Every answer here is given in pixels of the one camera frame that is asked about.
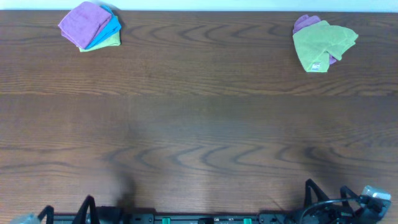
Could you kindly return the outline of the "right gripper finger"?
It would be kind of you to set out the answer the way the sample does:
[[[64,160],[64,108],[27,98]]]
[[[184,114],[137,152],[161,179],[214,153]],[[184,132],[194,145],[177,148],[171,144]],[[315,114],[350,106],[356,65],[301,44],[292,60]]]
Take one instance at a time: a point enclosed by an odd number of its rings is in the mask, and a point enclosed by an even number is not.
[[[340,196],[342,199],[342,202],[358,202],[359,201],[359,196],[355,194],[350,188],[347,186],[342,186],[340,188]]]
[[[312,194],[315,194],[317,203],[326,202],[329,200],[329,197],[324,193],[324,191],[319,188],[319,186],[312,179],[308,179],[305,182],[305,198],[303,203],[305,208],[314,204]]]

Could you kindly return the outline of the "purple microfibre cloth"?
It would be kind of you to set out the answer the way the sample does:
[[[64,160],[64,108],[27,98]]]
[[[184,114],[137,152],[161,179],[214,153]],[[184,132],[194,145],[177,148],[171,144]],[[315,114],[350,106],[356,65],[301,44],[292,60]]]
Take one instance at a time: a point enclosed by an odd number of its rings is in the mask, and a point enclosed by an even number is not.
[[[102,7],[85,1],[72,9],[59,23],[62,36],[85,49],[104,29],[112,14]]]

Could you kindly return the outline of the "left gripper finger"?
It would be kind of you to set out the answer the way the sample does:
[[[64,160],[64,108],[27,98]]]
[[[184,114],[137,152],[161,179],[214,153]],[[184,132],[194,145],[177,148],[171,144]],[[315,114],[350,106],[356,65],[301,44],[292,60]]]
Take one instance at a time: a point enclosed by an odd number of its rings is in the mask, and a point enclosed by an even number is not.
[[[41,222],[44,218],[46,218],[45,224],[53,224],[54,220],[54,208],[50,205],[47,205],[37,216],[39,222]]]
[[[82,203],[78,213],[72,221],[72,224],[86,224],[87,216],[90,216],[90,224],[100,224],[98,213],[96,211],[95,200],[88,195]]]

